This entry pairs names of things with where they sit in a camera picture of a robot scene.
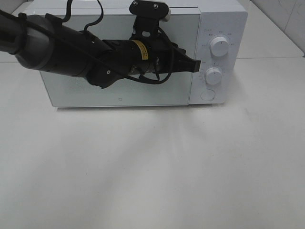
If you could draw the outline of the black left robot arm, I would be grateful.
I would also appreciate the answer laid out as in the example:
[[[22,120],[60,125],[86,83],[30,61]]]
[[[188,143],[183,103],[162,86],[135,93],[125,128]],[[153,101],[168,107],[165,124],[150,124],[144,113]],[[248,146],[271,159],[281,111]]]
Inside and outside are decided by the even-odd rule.
[[[63,19],[0,13],[0,50],[20,65],[40,72],[84,78],[102,89],[118,80],[162,84],[173,73],[196,73],[201,62],[170,41],[159,19],[137,16],[127,40],[101,40]]]

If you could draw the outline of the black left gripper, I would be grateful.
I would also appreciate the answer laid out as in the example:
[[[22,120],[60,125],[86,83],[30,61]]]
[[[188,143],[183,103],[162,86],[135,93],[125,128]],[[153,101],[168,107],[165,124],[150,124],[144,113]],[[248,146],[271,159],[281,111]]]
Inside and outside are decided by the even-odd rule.
[[[156,39],[104,40],[111,47],[102,55],[103,79],[146,79],[153,73],[157,79],[172,73],[199,72],[201,61],[192,59],[186,50],[163,35]]]

